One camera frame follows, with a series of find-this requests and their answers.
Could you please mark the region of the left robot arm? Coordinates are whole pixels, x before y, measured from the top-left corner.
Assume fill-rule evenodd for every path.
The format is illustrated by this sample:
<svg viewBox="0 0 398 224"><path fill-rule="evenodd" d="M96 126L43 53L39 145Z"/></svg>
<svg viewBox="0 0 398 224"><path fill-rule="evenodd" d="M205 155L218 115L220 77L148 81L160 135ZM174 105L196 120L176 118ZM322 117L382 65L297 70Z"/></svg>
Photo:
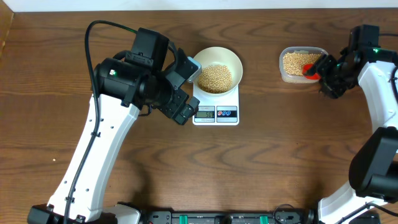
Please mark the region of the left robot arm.
<svg viewBox="0 0 398 224"><path fill-rule="evenodd" d="M182 85L201 74L201 65L153 30L136 30L131 49L88 70L93 94L81 138L60 185L47 203L30 209L29 223L138 223L132 205L103 205L124 138L143 107L179 125L198 111L199 101Z"/></svg>

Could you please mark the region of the red measuring scoop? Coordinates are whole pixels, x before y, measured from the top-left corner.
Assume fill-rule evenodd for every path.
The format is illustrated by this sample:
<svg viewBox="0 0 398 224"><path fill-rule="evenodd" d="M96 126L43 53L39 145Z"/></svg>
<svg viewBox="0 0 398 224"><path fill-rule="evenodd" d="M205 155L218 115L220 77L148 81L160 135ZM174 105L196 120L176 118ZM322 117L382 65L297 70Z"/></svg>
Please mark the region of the red measuring scoop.
<svg viewBox="0 0 398 224"><path fill-rule="evenodd" d="M302 73L303 73L303 76L306 79L309 79L309 80L319 80L320 79L320 76L316 72L316 70L313 68L313 64L312 63L305 64L303 66L303 72Z"/></svg>

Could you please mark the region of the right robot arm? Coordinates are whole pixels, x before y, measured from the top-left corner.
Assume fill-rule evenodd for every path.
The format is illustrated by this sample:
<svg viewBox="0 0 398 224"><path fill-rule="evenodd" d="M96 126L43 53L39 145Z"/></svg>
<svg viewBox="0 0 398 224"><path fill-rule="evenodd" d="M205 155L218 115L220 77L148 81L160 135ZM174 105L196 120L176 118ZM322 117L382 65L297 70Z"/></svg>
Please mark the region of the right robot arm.
<svg viewBox="0 0 398 224"><path fill-rule="evenodd" d="M353 157L348 181L308 213L310 223L349 223L372 208L396 216L384 205L397 202L397 52L381 48L378 26L351 29L348 46L335 59L322 55L303 70L319 76L320 91L337 99L360 86L373 133Z"/></svg>

